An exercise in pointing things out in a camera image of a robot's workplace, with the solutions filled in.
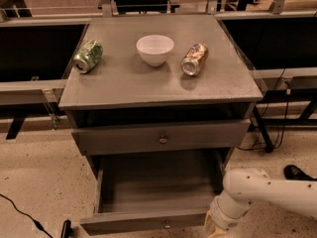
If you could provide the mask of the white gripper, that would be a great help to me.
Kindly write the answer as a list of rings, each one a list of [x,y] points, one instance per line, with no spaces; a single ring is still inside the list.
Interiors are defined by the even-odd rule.
[[[229,194],[215,196],[210,204],[210,212],[205,216],[203,237],[230,238],[226,230],[236,227],[254,205],[249,199],[233,198]]]

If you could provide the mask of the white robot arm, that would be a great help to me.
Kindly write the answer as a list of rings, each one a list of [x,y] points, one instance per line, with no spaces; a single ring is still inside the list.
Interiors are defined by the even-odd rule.
[[[285,179],[271,178],[263,169],[226,172],[223,189],[206,213],[204,238],[225,238],[258,201],[317,219],[317,179],[295,165],[283,172]]]

